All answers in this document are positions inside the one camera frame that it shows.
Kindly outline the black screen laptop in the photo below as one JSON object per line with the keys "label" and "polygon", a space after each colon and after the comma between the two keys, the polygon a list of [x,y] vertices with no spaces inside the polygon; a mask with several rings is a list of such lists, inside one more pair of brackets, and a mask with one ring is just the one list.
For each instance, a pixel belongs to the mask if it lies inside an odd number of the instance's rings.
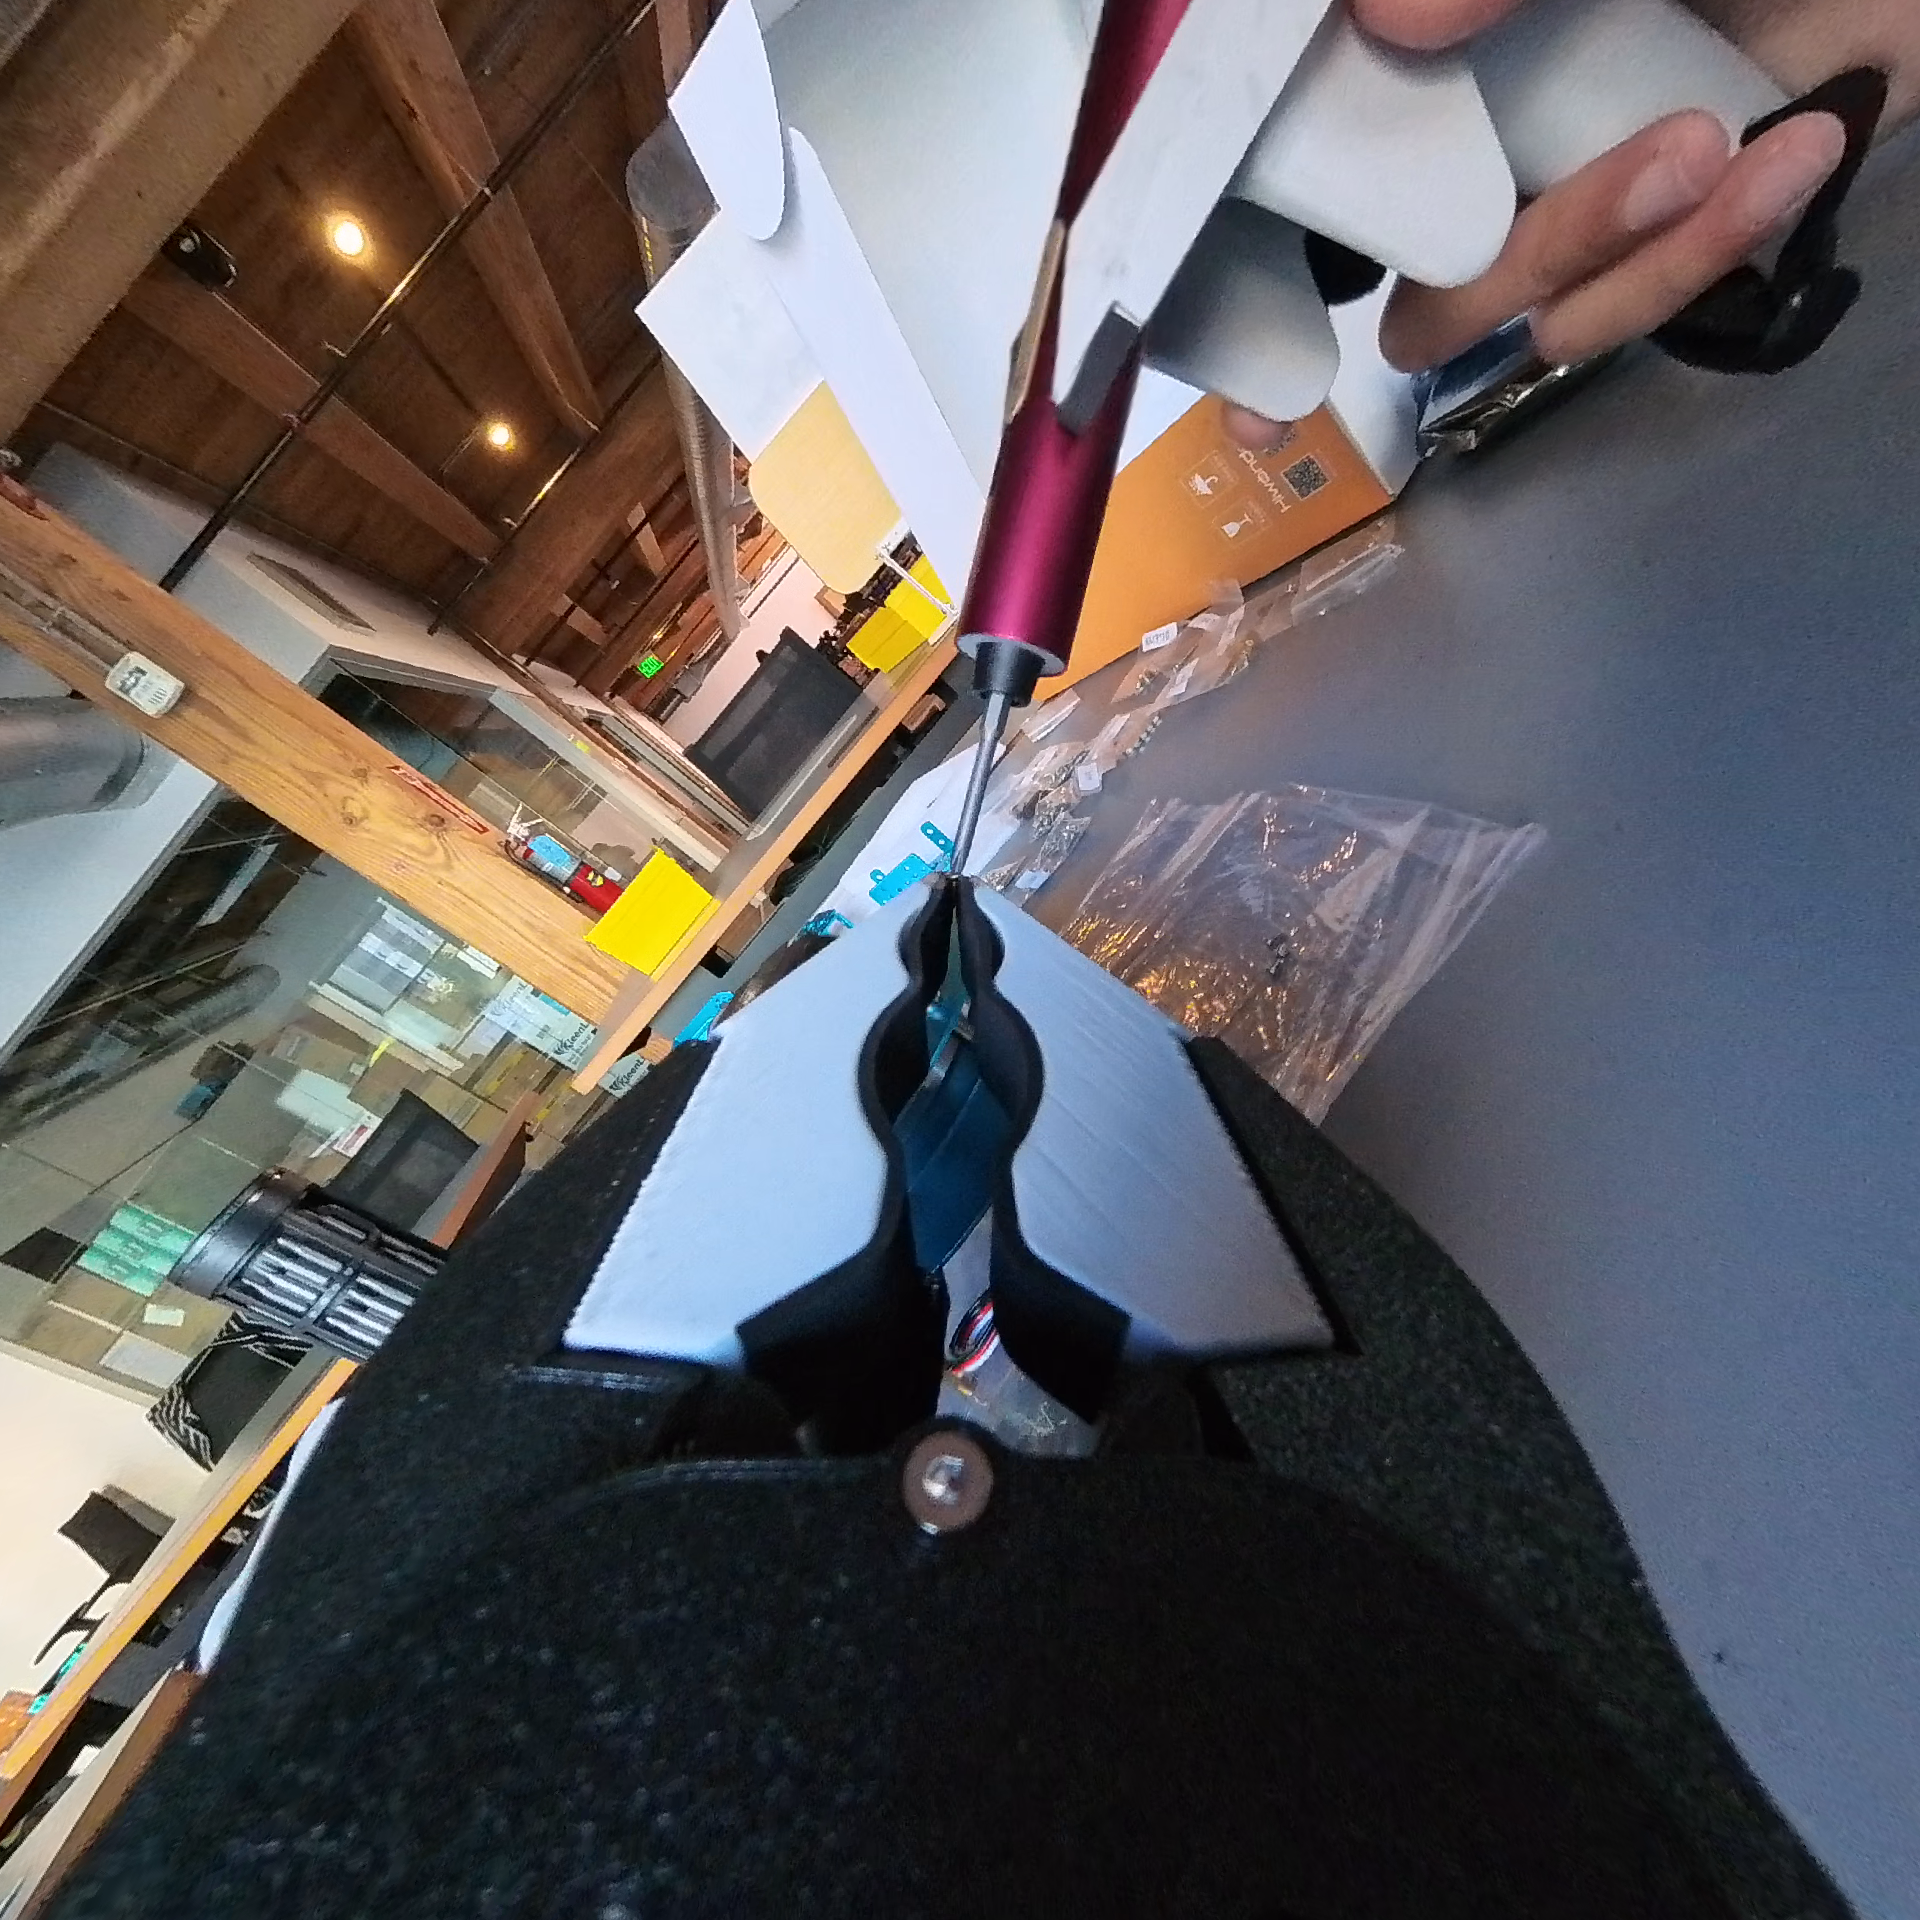
{"label": "black screen laptop", "polygon": [[758,822],[862,693],[838,654],[784,628],[758,650],[755,672],[685,755],[743,818]]}

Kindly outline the person's right hand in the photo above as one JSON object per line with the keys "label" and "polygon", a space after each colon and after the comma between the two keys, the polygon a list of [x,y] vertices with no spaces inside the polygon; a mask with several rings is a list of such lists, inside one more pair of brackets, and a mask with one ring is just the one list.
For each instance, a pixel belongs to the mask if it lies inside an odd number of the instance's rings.
{"label": "person's right hand", "polygon": [[1627,346],[1792,228],[1844,154],[1829,113],[1795,115],[1746,146],[1705,110],[1675,113],[1529,205],[1476,278],[1401,280],[1380,352],[1398,373],[1432,373],[1519,320],[1556,369]]}

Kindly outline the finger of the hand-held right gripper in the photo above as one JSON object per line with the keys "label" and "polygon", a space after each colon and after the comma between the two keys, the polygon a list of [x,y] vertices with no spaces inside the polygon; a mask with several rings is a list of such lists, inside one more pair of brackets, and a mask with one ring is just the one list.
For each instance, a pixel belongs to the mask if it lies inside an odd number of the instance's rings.
{"label": "finger of the hand-held right gripper", "polygon": [[1295,423],[1332,393],[1341,349],[1308,257],[1308,231],[1260,205],[1224,201],[1201,384],[1243,414]]}
{"label": "finger of the hand-held right gripper", "polygon": [[1104,4],[1065,181],[1054,411],[1093,425],[1331,12]]}

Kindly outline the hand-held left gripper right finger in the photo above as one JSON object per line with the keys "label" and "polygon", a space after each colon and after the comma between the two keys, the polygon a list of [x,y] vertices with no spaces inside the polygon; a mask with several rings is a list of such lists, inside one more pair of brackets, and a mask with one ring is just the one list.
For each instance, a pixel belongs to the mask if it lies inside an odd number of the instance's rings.
{"label": "hand-held left gripper right finger", "polygon": [[1332,1309],[1187,1030],[968,879],[954,945],[1004,1123],[988,1286],[1011,1362],[1104,1421],[1141,1376],[1332,1353]]}

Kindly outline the magenta electric screwdriver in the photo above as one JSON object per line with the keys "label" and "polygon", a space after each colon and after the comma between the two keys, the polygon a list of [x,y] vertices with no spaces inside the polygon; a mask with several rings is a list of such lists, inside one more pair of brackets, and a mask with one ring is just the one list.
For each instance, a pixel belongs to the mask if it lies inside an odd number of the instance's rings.
{"label": "magenta electric screwdriver", "polygon": [[1015,340],[1003,436],[981,522],[958,646],[983,700],[981,736],[948,873],[971,862],[1013,714],[1066,672],[1141,378],[1141,331],[1122,325],[1110,384],[1085,417],[1053,396],[1071,228],[1188,15],[1188,2],[1108,2],[1099,16],[1027,315]]}

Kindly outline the wooden table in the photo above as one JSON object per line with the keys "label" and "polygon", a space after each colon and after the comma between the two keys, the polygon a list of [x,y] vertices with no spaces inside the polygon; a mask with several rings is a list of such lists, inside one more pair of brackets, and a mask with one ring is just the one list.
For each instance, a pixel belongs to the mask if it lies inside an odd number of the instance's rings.
{"label": "wooden table", "polygon": [[795,846],[832,809],[850,782],[865,772],[888,738],[905,727],[922,698],[934,690],[956,661],[954,620],[920,645],[895,671],[860,690],[860,703],[847,727],[820,748],[781,794],[769,825],[750,833],[725,856],[716,877],[716,897],[702,906],[691,929],[652,973],[632,973],[609,1005],[595,1044],[573,1074],[575,1093],[595,1093],[606,1074],[663,1014],[672,996],[697,973],[722,934],[769,894],[788,865]]}

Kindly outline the blue round metal base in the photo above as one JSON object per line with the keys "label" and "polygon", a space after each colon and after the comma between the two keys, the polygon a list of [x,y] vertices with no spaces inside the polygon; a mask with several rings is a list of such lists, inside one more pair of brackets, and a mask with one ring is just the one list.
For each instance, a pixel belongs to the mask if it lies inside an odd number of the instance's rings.
{"label": "blue round metal base", "polygon": [[924,1014],[928,1065],[896,1124],[912,1254],[934,1277],[1011,1188],[1044,1089],[1040,1044],[1001,985],[1006,942],[973,879],[952,902],[948,974]]}

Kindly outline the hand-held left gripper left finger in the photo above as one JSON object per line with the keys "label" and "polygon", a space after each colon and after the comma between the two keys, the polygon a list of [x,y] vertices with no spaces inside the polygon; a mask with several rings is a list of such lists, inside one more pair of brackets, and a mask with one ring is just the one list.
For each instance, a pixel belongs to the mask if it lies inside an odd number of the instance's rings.
{"label": "hand-held left gripper left finger", "polygon": [[934,1065],[954,906],[948,880],[903,894],[693,1047],[569,1355],[752,1380],[830,1451],[934,1416],[948,1296],[916,1252],[901,1119]]}

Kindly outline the red fire extinguisher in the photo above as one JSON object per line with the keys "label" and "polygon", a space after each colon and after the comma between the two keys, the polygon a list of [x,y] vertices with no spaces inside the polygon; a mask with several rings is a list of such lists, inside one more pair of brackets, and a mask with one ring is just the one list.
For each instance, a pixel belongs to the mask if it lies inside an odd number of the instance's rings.
{"label": "red fire extinguisher", "polygon": [[595,865],[584,852],[551,833],[510,835],[507,852],[595,915],[606,915],[628,886],[624,879]]}

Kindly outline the crumpled clear plastic bag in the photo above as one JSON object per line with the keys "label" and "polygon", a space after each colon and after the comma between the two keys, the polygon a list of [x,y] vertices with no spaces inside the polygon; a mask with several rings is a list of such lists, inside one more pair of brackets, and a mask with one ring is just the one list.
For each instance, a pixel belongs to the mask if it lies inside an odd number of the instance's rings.
{"label": "crumpled clear plastic bag", "polygon": [[1533,352],[1461,355],[1415,380],[1415,447],[1423,464],[1482,459],[1550,421],[1620,367],[1627,349],[1570,365]]}

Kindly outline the large clear plastic bag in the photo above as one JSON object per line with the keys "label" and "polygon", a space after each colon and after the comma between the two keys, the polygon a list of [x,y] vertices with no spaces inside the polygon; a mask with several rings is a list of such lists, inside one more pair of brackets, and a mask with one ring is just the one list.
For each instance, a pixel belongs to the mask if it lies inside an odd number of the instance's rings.
{"label": "large clear plastic bag", "polygon": [[1322,1123],[1546,842],[1538,825],[1298,782],[1153,801],[1065,941]]}

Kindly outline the silver ventilation duct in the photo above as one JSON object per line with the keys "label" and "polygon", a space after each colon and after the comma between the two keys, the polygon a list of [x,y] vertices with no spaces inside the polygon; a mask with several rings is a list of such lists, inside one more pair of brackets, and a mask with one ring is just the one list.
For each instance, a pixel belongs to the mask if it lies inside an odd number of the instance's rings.
{"label": "silver ventilation duct", "polygon": [[735,447],[709,403],[670,358],[663,361],[663,373],[681,438],[694,531],[706,563],[709,592],[720,633],[733,642],[747,624],[739,563]]}

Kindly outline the grey desk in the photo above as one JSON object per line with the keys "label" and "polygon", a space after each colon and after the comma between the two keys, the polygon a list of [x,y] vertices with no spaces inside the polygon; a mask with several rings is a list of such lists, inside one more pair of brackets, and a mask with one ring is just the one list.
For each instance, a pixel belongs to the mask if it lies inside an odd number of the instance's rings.
{"label": "grey desk", "polygon": [[1382,585],[1173,709],[1035,901],[1154,805],[1286,787],[1544,840],[1293,1147],[1462,1280],[1239,1369],[1283,1474],[1498,1607],[1629,1741],[1659,1613],[1842,1916],[1916,1916],[1916,128],[1781,376],[1640,349],[1436,463]]}

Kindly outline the yellow panel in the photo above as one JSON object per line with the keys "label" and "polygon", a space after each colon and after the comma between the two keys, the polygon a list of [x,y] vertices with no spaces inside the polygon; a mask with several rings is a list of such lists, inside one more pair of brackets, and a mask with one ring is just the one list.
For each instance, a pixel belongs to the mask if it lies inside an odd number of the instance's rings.
{"label": "yellow panel", "polygon": [[841,597],[870,583],[907,528],[895,494],[826,382],[814,387],[752,459],[748,493],[801,563]]}

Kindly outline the yellow box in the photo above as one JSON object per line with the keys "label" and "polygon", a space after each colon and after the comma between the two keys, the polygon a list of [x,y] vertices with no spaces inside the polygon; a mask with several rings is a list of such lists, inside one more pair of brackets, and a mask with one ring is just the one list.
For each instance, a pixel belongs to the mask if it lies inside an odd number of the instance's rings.
{"label": "yellow box", "polygon": [[656,979],[702,929],[716,894],[668,851],[656,848],[587,930],[587,942],[632,973]]}

